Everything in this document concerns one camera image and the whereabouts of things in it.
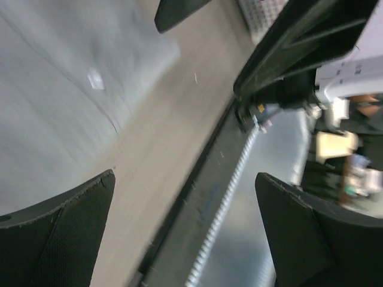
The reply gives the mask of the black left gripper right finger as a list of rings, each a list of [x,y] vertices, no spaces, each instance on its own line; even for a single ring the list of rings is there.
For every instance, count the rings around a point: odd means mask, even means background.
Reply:
[[[268,173],[255,190],[278,286],[382,286],[382,220]]]

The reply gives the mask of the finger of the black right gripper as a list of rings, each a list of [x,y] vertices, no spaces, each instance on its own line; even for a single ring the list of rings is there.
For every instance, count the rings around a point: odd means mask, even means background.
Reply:
[[[211,0],[160,0],[154,23],[159,33],[172,29]]]

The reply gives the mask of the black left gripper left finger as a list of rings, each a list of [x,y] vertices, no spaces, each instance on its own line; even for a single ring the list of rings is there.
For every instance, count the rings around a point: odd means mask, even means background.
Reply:
[[[111,169],[1,216],[1,286],[90,286],[114,194]]]

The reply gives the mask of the grey long sleeve shirt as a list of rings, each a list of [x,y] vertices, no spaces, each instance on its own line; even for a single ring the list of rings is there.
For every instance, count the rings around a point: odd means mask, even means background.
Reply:
[[[1,213],[86,181],[179,56],[135,1],[2,1]]]

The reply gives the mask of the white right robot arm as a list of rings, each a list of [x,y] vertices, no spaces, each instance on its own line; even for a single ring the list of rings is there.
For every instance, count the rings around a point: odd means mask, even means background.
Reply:
[[[265,127],[262,107],[382,108],[381,1],[241,1],[255,49],[218,122],[248,132]]]

